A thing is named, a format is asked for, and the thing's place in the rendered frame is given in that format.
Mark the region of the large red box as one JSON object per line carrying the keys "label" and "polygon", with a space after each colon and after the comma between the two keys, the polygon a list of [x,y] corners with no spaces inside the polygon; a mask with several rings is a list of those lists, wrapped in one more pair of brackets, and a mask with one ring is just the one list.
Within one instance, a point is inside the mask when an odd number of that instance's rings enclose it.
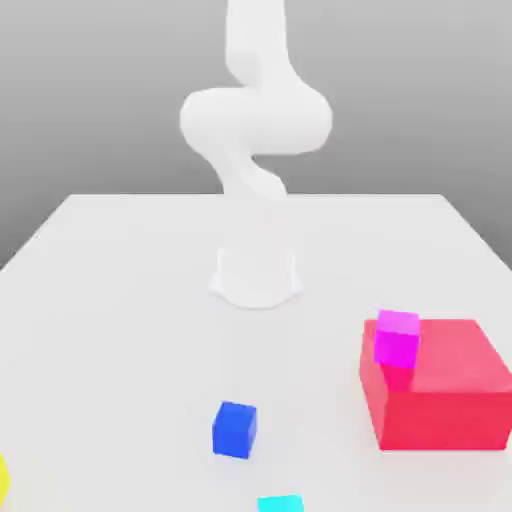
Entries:
{"label": "large red box", "polygon": [[378,364],[364,323],[359,377],[382,450],[502,450],[512,431],[512,371],[470,319],[425,319],[413,368]]}

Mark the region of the small yellow cube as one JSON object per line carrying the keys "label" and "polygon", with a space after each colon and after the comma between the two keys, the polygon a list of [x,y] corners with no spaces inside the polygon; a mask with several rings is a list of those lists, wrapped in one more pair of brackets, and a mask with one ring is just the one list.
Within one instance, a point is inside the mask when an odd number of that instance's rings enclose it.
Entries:
{"label": "small yellow cube", "polygon": [[0,507],[4,503],[10,486],[10,477],[5,458],[0,454]]}

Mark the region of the small magenta cube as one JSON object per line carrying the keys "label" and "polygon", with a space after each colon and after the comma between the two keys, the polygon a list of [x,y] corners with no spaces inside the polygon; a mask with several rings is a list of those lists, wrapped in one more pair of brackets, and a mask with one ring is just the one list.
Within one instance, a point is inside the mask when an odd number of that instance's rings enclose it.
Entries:
{"label": "small magenta cube", "polygon": [[374,360],[379,364],[414,368],[420,345],[416,313],[380,310],[376,320]]}

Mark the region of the small cyan cube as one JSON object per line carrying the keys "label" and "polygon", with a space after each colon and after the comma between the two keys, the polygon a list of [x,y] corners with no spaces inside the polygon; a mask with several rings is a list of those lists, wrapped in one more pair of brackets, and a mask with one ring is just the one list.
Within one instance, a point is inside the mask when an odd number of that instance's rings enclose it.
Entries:
{"label": "small cyan cube", "polygon": [[258,512],[304,512],[303,499],[298,494],[259,497]]}

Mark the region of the small blue cube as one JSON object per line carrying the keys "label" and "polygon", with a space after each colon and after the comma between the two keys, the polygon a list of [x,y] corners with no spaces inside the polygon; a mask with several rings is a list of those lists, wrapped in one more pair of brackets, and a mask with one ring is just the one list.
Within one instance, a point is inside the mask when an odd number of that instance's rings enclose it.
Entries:
{"label": "small blue cube", "polygon": [[247,460],[257,432],[257,409],[223,401],[212,424],[213,452]]}

